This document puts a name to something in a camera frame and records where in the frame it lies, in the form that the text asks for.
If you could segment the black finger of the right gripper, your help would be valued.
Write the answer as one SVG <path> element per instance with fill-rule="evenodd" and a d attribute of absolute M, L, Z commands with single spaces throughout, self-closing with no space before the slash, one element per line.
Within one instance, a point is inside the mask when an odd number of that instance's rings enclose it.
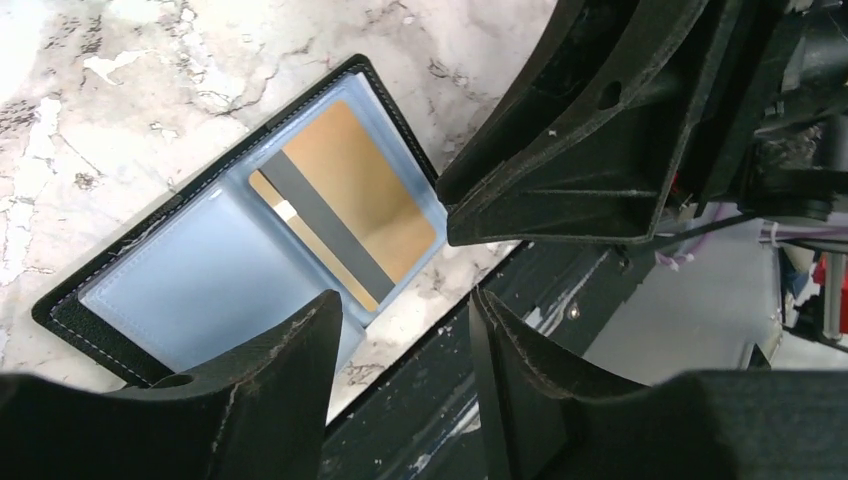
<path fill-rule="evenodd" d="M 674 183 L 724 193 L 802 35 L 798 1 L 560 1 L 437 184 L 452 245 L 639 243 Z"/>

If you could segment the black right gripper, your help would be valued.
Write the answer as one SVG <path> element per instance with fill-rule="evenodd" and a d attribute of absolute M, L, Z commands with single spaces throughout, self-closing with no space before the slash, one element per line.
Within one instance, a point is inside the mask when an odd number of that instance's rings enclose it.
<path fill-rule="evenodd" d="M 847 5 L 712 1 L 692 33 L 718 49 L 673 191 L 703 213 L 829 227 L 847 209 Z"/>

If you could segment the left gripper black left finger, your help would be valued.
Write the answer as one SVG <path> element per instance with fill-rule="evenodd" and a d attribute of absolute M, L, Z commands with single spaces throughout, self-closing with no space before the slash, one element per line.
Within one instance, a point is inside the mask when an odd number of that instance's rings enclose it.
<path fill-rule="evenodd" d="M 314 479 L 342 326 L 337 292 L 149 388 L 1 378 L 5 479 Z"/>

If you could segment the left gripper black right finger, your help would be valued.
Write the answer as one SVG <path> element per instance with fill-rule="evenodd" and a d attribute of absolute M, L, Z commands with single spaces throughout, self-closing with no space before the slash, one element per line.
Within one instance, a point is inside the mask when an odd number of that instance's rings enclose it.
<path fill-rule="evenodd" d="M 701 370 L 653 386 L 559 346 L 490 293 L 479 412 L 492 479 L 843 479 L 847 375 Z"/>

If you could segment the black leather card holder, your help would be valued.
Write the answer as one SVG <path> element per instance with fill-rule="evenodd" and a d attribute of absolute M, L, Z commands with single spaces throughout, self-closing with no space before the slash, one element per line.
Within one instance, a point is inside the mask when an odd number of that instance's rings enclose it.
<path fill-rule="evenodd" d="M 366 311 L 248 183 L 336 101 L 345 101 L 437 231 L 415 268 Z M 62 280 L 34 321 L 132 386 L 149 387 L 281 324 L 326 290 L 340 294 L 343 366 L 367 327 L 445 241 L 437 174 L 370 59 L 356 54 Z"/>

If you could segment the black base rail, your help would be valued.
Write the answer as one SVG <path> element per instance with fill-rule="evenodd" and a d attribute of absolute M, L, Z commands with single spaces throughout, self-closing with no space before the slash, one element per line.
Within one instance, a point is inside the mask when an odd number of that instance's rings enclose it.
<path fill-rule="evenodd" d="M 336 376 L 322 479 L 483 479 L 489 388 L 475 300 L 585 353 L 654 260 L 624 247 L 506 242 L 442 248 L 367 327 Z"/>

